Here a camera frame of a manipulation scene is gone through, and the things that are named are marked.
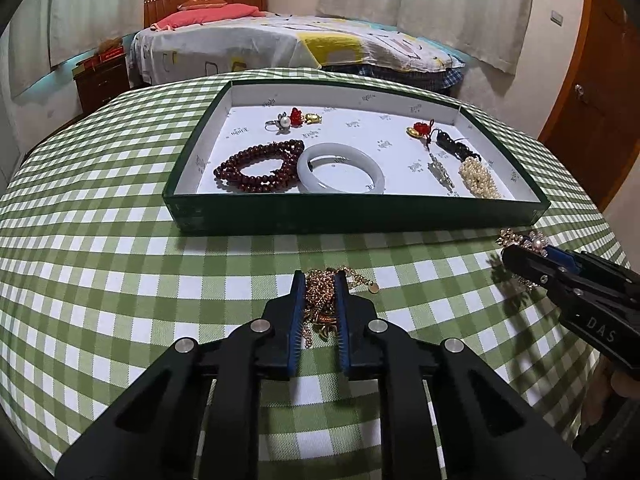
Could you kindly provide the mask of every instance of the white bangle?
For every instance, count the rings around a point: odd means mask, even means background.
[[[307,148],[302,152],[302,155],[300,155],[298,159],[298,178],[304,191],[308,193],[345,193],[345,191],[327,186],[327,184],[319,180],[311,172],[309,162],[319,156],[343,158],[351,163],[351,165],[367,173],[373,181],[373,189],[364,194],[382,195],[385,192],[385,175],[382,173],[376,161],[366,153],[356,150],[356,148],[335,142],[316,144],[315,146]]]

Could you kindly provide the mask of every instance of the wooden bead bracelet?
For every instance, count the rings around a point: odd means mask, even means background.
[[[272,142],[265,146],[262,144],[252,146],[230,156],[228,160],[213,170],[213,175],[217,179],[226,180],[240,191],[248,193],[276,191],[298,181],[296,167],[298,159],[304,151],[305,143],[302,140],[285,140],[284,142]],[[263,176],[248,176],[241,173],[241,168],[268,158],[283,159],[280,169],[271,171],[270,175]]]

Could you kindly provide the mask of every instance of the metal screw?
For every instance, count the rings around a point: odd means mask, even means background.
[[[193,339],[183,337],[182,339],[178,339],[178,341],[175,342],[174,348],[175,351],[180,352],[181,354],[188,354],[189,352],[191,352],[191,350],[193,350],[194,346],[195,343],[193,342]]]
[[[251,330],[261,334],[263,332],[267,332],[268,329],[271,328],[271,323],[269,323],[266,319],[256,319],[251,323]]]
[[[460,339],[451,338],[444,342],[444,348],[453,354],[459,354],[465,349],[465,344]]]
[[[387,328],[389,328],[389,325],[381,319],[373,319],[369,321],[369,330],[375,332],[376,334],[382,334],[383,332],[386,332]]]

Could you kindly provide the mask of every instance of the wooden door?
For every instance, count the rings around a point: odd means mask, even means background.
[[[617,0],[585,0],[574,60],[540,136],[601,211],[640,151],[640,36]]]

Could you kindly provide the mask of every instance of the blue plaid blanket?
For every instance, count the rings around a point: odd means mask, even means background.
[[[322,70],[341,74],[375,77],[384,81],[402,83],[421,90],[449,94],[448,89],[465,78],[463,68],[448,68],[444,72],[398,72],[390,68],[369,64],[327,65]]]

